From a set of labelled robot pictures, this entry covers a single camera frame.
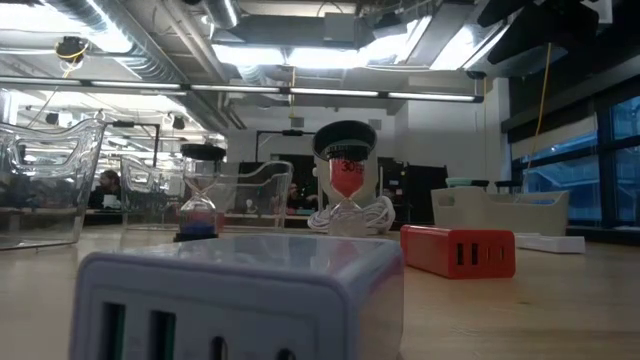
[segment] person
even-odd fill
[[[309,195],[303,198],[298,193],[298,185],[291,183],[289,186],[289,196],[287,197],[288,209],[313,209],[318,207],[318,195]]]
[[[118,201],[122,196],[120,190],[120,176],[113,170],[105,170],[100,174],[100,185],[89,195],[89,208],[103,209],[104,196],[115,195]]]

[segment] hourglass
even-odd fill
[[[327,149],[330,184],[344,199],[331,210],[329,235],[362,237],[367,223],[364,211],[352,197],[364,184],[364,164],[369,154],[365,145],[334,145]]]
[[[208,144],[185,144],[180,152],[191,198],[180,208],[180,232],[174,242],[218,237],[216,206],[207,192],[216,183],[226,151]]]

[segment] glass window pane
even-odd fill
[[[640,223],[640,147],[616,151],[618,220]]]
[[[549,148],[537,151],[536,154],[533,156],[533,160],[543,159],[549,156],[563,154],[563,153],[567,153],[570,151],[574,151],[574,150],[578,150],[586,147],[591,147],[591,146],[595,147],[597,144],[598,144],[598,135],[594,131],[592,133],[567,140],[561,144],[556,144]],[[522,158],[520,158],[521,159],[520,161],[523,163],[528,163],[529,158],[530,156],[523,156]]]
[[[529,170],[525,192],[564,190],[570,192],[569,219],[602,219],[597,156],[562,161]]]
[[[611,108],[614,139],[640,135],[640,96]]]

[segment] wooden table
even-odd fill
[[[75,246],[0,253],[1,359],[66,359],[80,260],[172,236],[140,232],[121,241],[119,231],[91,227]],[[517,274],[506,280],[406,269],[401,357],[640,359],[640,249],[588,244],[584,256],[517,255]]]

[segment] wall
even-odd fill
[[[396,159],[447,166],[451,177],[510,178],[509,147],[500,133],[500,121],[508,118],[508,82],[492,85],[486,104],[408,102],[396,115]]]
[[[286,107],[261,110],[256,107],[237,107],[236,113],[249,127],[248,130],[230,130],[226,133],[229,149],[227,160],[230,162],[255,161],[256,130],[281,131],[290,129],[290,109]],[[369,119],[382,120],[382,130],[378,134],[378,156],[394,155],[394,117],[388,116],[384,109],[339,109],[319,107],[299,107],[295,116],[305,118],[304,128],[307,132],[316,132],[322,126],[339,120]],[[272,154],[313,155],[311,150],[312,136],[283,137],[281,135],[262,134],[258,161],[271,159]]]

